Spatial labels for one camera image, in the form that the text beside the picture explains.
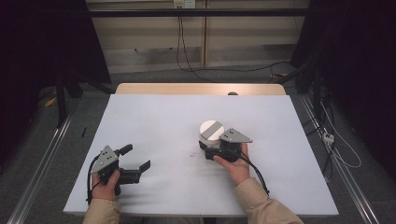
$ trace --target aluminum rail on floor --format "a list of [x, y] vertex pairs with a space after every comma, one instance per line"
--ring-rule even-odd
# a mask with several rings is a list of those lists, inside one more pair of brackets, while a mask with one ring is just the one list
[[56, 129], [55, 134], [53, 135], [52, 140], [50, 141], [41, 162], [35, 170], [35, 174], [33, 175], [28, 186], [20, 197], [7, 224], [22, 224], [25, 221], [30, 211], [30, 208], [35, 201], [35, 196], [40, 190], [40, 187], [46, 177], [50, 165], [55, 158], [56, 152], [64, 139], [64, 135], [67, 132], [72, 116], [78, 108], [79, 100], [76, 100], [74, 103], [75, 104], [72, 105], [71, 111], [66, 117], [63, 125], [60, 128]]
[[[323, 128], [323, 131], [321, 131], [319, 127], [319, 123], [316, 120], [314, 111], [313, 111], [313, 105], [311, 100], [309, 99], [309, 96], [307, 94], [300, 95], [300, 99], [303, 102], [303, 105], [305, 107], [305, 110], [309, 117], [313, 120], [313, 124], [315, 128], [318, 129], [318, 135], [320, 138], [320, 141], [322, 141], [321, 136], [324, 132], [326, 131], [326, 128]], [[331, 149], [328, 145], [326, 145], [326, 150], [328, 153], [331, 152]], [[337, 153], [337, 156], [341, 158], [340, 153], [338, 152], [337, 148], [334, 148], [334, 153]], [[363, 218], [364, 222], [367, 224], [378, 224], [379, 220], [375, 215], [373, 207], [370, 205], [367, 197], [364, 195], [363, 191], [361, 190], [361, 187], [359, 186], [358, 182], [355, 180], [353, 177], [352, 173], [350, 173], [349, 169], [345, 164], [337, 160], [334, 155], [332, 154], [332, 162], [337, 169], [339, 175], [341, 176], [341, 179], [343, 180], [346, 189], [348, 190], [353, 202], [355, 203], [356, 207], [358, 208], [359, 212], [361, 213], [361, 217]]]

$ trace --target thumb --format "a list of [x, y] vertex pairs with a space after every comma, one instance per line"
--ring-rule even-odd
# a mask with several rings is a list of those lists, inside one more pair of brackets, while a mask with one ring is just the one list
[[218, 164], [220, 164], [222, 167], [224, 167], [224, 169], [226, 169], [227, 171], [229, 170], [231, 164], [224, 160], [222, 157], [220, 156], [214, 156], [213, 160], [215, 160]]
[[111, 188], [115, 188], [117, 185], [117, 182], [119, 181], [120, 178], [120, 171], [115, 170], [111, 177], [108, 179], [107, 185]]

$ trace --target white cable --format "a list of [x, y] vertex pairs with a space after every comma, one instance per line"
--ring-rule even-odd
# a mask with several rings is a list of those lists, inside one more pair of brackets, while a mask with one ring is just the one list
[[[321, 106], [323, 107], [324, 113], [326, 114], [327, 119], [329, 120], [330, 125], [332, 125], [332, 121], [330, 119], [329, 114], [326, 111], [326, 107], [323, 105], [322, 102], [320, 102]], [[346, 166], [349, 166], [351, 168], [359, 168], [361, 167], [361, 158], [359, 157], [358, 153], [356, 153], [356, 151], [353, 149], [353, 147], [341, 136], [341, 134], [339, 132], [337, 132], [337, 130], [335, 130], [335, 127], [332, 125], [332, 129], [335, 131], [335, 133], [346, 143], [347, 146], [349, 146], [349, 148], [352, 150], [352, 152], [356, 155], [356, 157], [359, 160], [359, 165], [351, 165], [349, 163], [347, 163], [346, 161], [344, 161], [339, 155], [337, 155], [337, 153], [335, 153], [332, 150], [332, 147], [329, 145], [329, 143], [327, 143], [327, 145], [329, 146], [329, 150], [334, 154], [335, 158], [337, 158], [339, 161], [341, 161], [343, 164], [345, 164]]]

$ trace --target black pen on floor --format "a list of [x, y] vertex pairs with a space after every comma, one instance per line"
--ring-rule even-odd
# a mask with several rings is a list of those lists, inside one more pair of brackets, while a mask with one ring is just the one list
[[84, 132], [82, 132], [82, 135], [81, 135], [82, 138], [85, 136], [85, 132], [87, 132], [87, 127], [85, 127]]

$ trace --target person's left hand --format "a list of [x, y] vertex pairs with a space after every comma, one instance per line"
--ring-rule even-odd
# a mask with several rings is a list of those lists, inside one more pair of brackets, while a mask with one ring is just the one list
[[120, 171], [116, 170], [107, 181], [107, 185], [101, 182], [99, 174], [95, 173], [92, 175], [92, 198], [93, 199], [105, 199], [114, 200], [116, 193], [114, 188], [116, 187], [117, 181], [120, 178]]

